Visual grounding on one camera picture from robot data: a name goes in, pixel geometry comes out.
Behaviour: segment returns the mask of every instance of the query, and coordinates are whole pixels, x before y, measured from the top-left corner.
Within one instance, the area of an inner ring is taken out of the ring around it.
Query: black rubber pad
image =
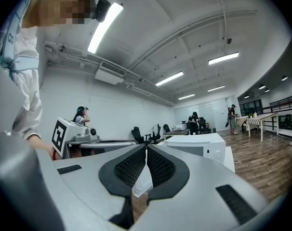
[[[230,185],[217,187],[216,190],[233,212],[240,225],[257,215],[251,206]]]
[[[68,166],[68,167],[62,167],[62,168],[58,168],[58,173],[60,175],[62,174],[66,174],[66,173],[70,173],[72,171],[75,171],[75,170],[78,170],[78,169],[81,169],[82,167],[80,165],[72,165],[72,166]]]

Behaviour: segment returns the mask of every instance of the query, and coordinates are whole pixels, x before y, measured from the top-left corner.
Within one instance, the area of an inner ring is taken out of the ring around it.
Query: black office chair
[[[144,140],[144,137],[141,136],[140,129],[138,127],[134,127],[134,129],[131,130],[131,133],[132,133],[134,139],[137,142],[139,142],[139,144],[149,144],[150,143],[149,141]]]
[[[157,134],[155,134],[154,131],[152,131],[152,137],[149,137],[150,141],[153,141],[153,143],[155,144],[157,142],[157,140],[160,139],[160,131],[161,131],[161,127],[159,126],[159,124],[157,124],[156,126],[158,126],[158,132]]]
[[[171,131],[170,128],[169,128],[169,125],[167,125],[167,124],[164,124],[163,125],[163,128],[164,128],[164,130],[165,130],[166,133],[168,133],[168,132]]]
[[[206,128],[206,120],[203,117],[199,118],[199,132],[202,134],[202,132],[206,133],[207,128]]]

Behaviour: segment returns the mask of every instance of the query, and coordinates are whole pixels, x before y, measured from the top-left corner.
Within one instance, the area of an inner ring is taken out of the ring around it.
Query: person in black
[[[193,133],[198,134],[199,131],[199,117],[196,112],[193,112],[192,116],[189,117],[188,123],[190,123],[190,134],[193,135]]]

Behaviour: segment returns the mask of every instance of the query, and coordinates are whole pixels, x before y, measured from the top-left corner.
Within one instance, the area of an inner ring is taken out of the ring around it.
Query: table leg
[[[247,128],[248,128],[248,131],[249,131],[249,137],[251,137],[251,129],[250,129],[250,124],[247,123]]]
[[[279,135],[279,116],[277,115],[277,135]]]
[[[261,142],[263,142],[263,121],[260,121],[261,124]]]

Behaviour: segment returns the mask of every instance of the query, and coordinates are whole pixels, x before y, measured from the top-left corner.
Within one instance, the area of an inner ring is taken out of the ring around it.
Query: ceiling light
[[[220,56],[218,58],[214,58],[212,60],[209,60],[208,61],[208,65],[216,64],[218,62],[222,62],[222,61],[225,61],[225,60],[228,60],[228,59],[231,59],[231,58],[235,58],[235,57],[238,57],[238,55],[239,55],[239,52],[228,54],[228,55],[224,55],[224,56]]]
[[[193,97],[193,96],[195,96],[195,94],[192,94],[192,95],[189,95],[189,96],[185,96],[185,97],[179,98],[179,100],[182,100],[182,99],[184,99],[184,98]]]
[[[221,86],[221,87],[216,87],[216,88],[210,89],[210,90],[208,90],[208,91],[213,91],[213,90],[217,90],[217,89],[220,89],[220,88],[223,88],[223,87],[225,87],[225,86]]]
[[[264,89],[265,87],[266,86],[264,84],[261,84],[259,90]]]
[[[109,8],[106,18],[104,22],[101,22],[96,31],[94,32],[93,38],[90,41],[88,51],[95,54],[104,34],[108,30],[108,28],[111,26],[112,22],[115,20],[117,15],[123,10],[123,7],[120,6],[117,3],[113,3],[112,6]]]
[[[156,84],[156,86],[161,86],[161,85],[163,85],[164,83],[166,83],[166,82],[168,82],[168,81],[171,81],[172,79],[176,79],[177,77],[180,77],[180,76],[182,76],[182,75],[184,75],[184,73],[183,73],[183,72],[179,72],[178,74],[175,74],[175,75],[173,75],[173,76],[171,76],[171,77],[168,77],[167,79],[165,79],[165,80],[163,80],[163,81],[160,81],[159,83]]]

